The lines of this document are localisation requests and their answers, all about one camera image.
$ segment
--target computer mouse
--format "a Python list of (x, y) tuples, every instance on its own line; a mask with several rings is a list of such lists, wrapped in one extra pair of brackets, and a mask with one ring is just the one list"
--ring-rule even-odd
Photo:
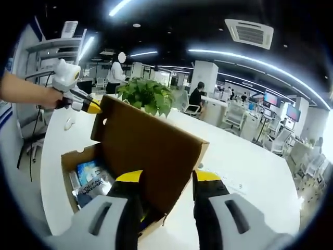
[(65, 127), (64, 127), (64, 130), (69, 130), (72, 125), (75, 123), (75, 120), (72, 119), (71, 117), (67, 119), (66, 123), (65, 123)]

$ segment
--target box flap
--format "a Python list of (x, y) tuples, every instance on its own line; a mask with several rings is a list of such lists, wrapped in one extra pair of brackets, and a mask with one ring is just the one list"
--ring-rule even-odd
[(117, 175), (143, 169), (145, 198), (169, 213), (208, 142), (110, 96), (100, 106), (91, 139), (102, 143), (106, 163)]

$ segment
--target open cardboard box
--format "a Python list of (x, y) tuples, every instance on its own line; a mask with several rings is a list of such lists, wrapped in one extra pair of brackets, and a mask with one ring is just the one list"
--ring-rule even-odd
[(143, 170), (142, 193), (161, 218), (140, 233), (142, 239), (162, 224), (209, 143), (110, 96), (104, 95), (100, 106), (103, 113), (96, 116), (91, 134), (100, 143), (61, 156), (67, 196), (77, 212), (69, 172), (80, 163), (101, 157), (114, 177)]

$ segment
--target shelf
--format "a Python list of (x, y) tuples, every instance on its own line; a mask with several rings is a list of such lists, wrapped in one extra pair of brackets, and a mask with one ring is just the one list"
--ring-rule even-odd
[(76, 57), (77, 55), (78, 55), (77, 51), (49, 53), (41, 55), (41, 60), (52, 59), (52, 58)]
[(49, 69), (42, 69), (39, 71), (36, 71), (34, 73), (31, 74), (26, 74), (25, 76), (23, 76), (23, 79), (28, 79), (28, 78), (32, 78), (32, 77), (46, 77), (49, 74), (54, 74), (53, 69), (49, 68)]
[(81, 39), (82, 39), (81, 37), (75, 37), (75, 38), (58, 38), (58, 39), (46, 40), (46, 41), (37, 43), (31, 47), (28, 47), (28, 48), (26, 48), (26, 50), (29, 53), (34, 53), (34, 52), (43, 51), (45, 49), (51, 49), (51, 48), (79, 47)]

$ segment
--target black shirt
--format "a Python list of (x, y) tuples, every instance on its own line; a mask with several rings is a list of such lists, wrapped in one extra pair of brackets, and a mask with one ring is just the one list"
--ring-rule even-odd
[(242, 95), (240, 98), (243, 102), (245, 102), (247, 97), (245, 95)]
[[(200, 94), (200, 91), (198, 90), (198, 88), (196, 88), (192, 92), (191, 96), (189, 97), (188, 103), (191, 104), (191, 105), (200, 106), (201, 94)], [(197, 108), (196, 107), (189, 107), (188, 109), (191, 110), (191, 111), (195, 111)]]

